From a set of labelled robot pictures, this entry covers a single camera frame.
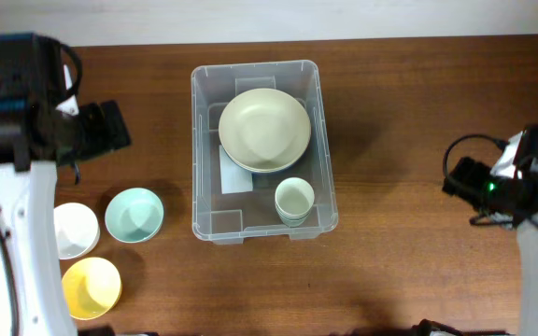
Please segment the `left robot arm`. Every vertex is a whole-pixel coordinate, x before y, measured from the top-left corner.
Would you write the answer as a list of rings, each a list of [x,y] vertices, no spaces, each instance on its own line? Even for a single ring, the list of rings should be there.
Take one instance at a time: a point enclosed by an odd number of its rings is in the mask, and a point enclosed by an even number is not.
[[[74,335],[53,227],[57,170],[127,147],[113,101],[66,113],[79,82],[66,44],[35,33],[0,35],[0,335]]]

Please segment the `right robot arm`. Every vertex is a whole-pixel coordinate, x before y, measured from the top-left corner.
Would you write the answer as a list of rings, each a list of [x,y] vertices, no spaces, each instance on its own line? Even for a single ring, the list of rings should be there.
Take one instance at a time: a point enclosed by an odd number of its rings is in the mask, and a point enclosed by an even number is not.
[[[502,153],[493,166],[462,157],[444,166],[444,193],[470,204],[474,227],[515,231],[521,261],[522,289],[518,332],[538,335],[538,124],[508,140],[489,136]]]

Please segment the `cream bowl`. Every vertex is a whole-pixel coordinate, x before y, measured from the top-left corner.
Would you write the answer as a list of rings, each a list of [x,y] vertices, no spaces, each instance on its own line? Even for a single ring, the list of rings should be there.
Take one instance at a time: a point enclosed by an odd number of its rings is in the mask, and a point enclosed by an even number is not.
[[[227,154],[259,168],[300,157],[312,135],[304,106],[284,91],[268,88],[235,96],[222,111],[218,132]]]

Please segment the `white small bowl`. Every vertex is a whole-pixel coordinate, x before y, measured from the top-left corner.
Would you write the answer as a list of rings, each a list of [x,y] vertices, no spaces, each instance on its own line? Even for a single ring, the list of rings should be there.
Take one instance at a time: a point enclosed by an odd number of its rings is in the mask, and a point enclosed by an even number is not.
[[[64,203],[53,210],[58,257],[75,259],[91,252],[100,238],[96,214],[85,204]]]

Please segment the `mint green cup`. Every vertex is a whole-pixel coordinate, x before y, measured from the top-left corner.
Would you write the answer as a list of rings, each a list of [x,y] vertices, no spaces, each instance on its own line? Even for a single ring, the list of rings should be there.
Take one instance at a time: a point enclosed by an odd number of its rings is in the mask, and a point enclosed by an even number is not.
[[[300,227],[305,223],[305,218],[300,219],[288,219],[288,218],[282,218],[282,223],[290,228],[296,228]]]

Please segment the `mint green small bowl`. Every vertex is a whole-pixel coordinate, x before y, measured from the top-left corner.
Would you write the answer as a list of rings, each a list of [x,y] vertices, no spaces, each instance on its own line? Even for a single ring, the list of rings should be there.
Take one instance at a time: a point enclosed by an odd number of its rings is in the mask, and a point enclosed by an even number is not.
[[[118,193],[105,211],[105,224],[111,236],[123,243],[136,244],[154,237],[163,225],[161,199],[151,190],[126,189]]]

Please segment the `cream white cup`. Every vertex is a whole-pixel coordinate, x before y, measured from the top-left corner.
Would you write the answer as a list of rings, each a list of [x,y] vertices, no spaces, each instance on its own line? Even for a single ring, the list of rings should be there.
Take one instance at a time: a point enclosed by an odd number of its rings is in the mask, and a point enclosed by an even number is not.
[[[276,187],[277,210],[288,218],[305,217],[315,201],[315,191],[304,179],[290,177]]]

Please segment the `grey cup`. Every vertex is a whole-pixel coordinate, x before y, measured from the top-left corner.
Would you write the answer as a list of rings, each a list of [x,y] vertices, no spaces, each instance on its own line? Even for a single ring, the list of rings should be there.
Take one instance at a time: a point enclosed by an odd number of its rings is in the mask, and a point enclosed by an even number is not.
[[[286,214],[286,213],[283,213],[281,212],[280,210],[277,210],[277,214],[279,216],[280,219],[282,218],[288,218],[288,219],[300,219],[300,218],[305,218],[305,220],[309,217],[310,213],[307,212],[303,215],[299,215],[299,216],[291,216],[289,214]]]

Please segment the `yellow small bowl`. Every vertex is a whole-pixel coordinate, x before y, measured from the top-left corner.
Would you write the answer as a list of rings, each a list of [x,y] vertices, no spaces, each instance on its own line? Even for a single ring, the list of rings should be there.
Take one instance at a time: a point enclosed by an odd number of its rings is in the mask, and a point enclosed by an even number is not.
[[[92,320],[106,314],[120,299],[119,270],[107,259],[85,258],[72,265],[62,278],[69,314]]]

